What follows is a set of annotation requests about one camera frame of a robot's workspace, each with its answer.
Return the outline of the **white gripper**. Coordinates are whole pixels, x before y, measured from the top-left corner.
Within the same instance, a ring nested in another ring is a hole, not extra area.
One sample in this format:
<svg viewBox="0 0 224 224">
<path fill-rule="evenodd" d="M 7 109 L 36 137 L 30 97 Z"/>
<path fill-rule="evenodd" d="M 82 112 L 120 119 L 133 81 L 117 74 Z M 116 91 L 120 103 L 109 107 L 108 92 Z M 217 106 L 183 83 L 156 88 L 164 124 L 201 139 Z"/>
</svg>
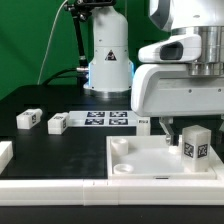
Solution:
<svg viewBox="0 0 224 224">
<path fill-rule="evenodd" d="M 178 145 L 173 118 L 221 115 L 224 134 L 224 75 L 190 76 L 184 64 L 145 64 L 135 72 L 131 109 L 141 117 L 160 117 L 169 146 Z"/>
</svg>

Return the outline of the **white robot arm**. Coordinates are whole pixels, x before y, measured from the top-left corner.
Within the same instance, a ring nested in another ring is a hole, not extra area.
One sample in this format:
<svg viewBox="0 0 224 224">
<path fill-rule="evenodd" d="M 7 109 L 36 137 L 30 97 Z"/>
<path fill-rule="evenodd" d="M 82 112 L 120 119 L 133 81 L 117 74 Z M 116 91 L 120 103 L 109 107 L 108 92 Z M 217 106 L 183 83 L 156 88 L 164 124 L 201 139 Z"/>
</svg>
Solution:
<svg viewBox="0 0 224 224">
<path fill-rule="evenodd" d="M 171 36 L 142 47 L 142 65 L 134 69 L 126 19 L 98 4 L 84 88 L 105 98 L 130 90 L 131 109 L 141 117 L 158 117 L 174 141 L 170 119 L 224 114 L 224 0 L 150 0 L 149 18 Z"/>
</svg>

